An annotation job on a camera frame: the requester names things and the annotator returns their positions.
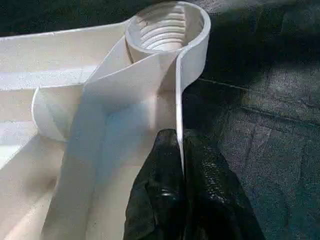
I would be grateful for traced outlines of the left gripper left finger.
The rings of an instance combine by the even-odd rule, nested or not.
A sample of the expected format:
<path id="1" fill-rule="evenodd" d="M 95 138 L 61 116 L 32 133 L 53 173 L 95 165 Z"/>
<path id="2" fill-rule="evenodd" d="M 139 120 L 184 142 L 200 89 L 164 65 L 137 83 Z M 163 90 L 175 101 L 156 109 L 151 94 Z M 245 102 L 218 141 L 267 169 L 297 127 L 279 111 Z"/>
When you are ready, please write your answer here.
<path id="1" fill-rule="evenodd" d="M 181 240 L 186 191 L 174 129 L 160 130 L 138 172 L 125 211 L 123 239 Z"/>

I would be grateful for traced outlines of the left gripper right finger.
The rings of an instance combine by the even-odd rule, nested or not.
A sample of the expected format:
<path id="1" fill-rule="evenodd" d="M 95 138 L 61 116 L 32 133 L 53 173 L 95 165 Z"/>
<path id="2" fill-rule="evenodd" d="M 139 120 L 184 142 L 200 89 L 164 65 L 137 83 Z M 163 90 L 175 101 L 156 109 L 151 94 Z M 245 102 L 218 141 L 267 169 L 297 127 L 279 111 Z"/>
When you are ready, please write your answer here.
<path id="1" fill-rule="evenodd" d="M 263 240 L 251 203 L 216 144 L 187 129 L 183 133 L 188 198 L 186 240 Z"/>

